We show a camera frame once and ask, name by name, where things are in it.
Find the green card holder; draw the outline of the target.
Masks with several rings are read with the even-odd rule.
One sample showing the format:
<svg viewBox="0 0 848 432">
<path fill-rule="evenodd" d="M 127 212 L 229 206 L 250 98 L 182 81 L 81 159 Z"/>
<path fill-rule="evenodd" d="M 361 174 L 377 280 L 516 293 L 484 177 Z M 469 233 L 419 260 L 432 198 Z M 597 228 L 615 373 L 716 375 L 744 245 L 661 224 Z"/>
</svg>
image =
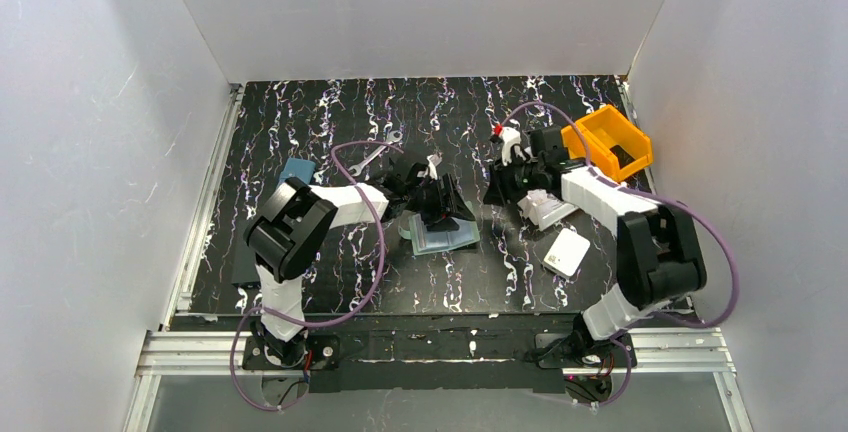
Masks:
<svg viewBox="0 0 848 432">
<path fill-rule="evenodd" d="M 448 252 L 478 243 L 479 227 L 470 201 L 437 202 L 401 212 L 399 234 L 415 256 Z"/>
</svg>

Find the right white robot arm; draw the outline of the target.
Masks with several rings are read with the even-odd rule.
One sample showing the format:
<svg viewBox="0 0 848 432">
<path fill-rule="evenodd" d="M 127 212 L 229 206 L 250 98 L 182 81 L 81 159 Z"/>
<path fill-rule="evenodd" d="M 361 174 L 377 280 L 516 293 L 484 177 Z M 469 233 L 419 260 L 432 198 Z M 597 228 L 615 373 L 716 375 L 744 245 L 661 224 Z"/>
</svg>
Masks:
<svg viewBox="0 0 848 432">
<path fill-rule="evenodd" d="M 581 312 L 568 340 L 573 351 L 607 342 L 669 302 L 707 282 L 694 221 L 680 207 L 643 198 L 598 169 L 570 157 L 553 128 L 537 130 L 541 147 L 526 149 L 520 133 L 498 125 L 501 156 L 489 166 L 484 202 L 514 205 L 539 230 L 574 211 L 596 219 L 615 238 L 616 282 Z"/>
</svg>

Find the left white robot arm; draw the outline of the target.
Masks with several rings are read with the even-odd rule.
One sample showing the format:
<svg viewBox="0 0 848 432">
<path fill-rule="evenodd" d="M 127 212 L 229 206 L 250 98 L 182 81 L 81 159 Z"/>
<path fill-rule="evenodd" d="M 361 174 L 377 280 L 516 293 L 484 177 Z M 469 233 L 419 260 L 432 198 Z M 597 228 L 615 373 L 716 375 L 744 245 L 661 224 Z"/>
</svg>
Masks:
<svg viewBox="0 0 848 432">
<path fill-rule="evenodd" d="M 314 186 L 299 178 L 282 182 L 244 232 L 264 308 L 254 335 L 288 344 L 306 328 L 302 277 L 330 230 L 382 224 L 405 212 L 411 216 L 401 235 L 416 254 L 461 248 L 479 239 L 476 217 L 455 178 L 438 175 L 435 164 L 420 154 L 404 153 L 386 170 L 353 185 Z"/>
</svg>

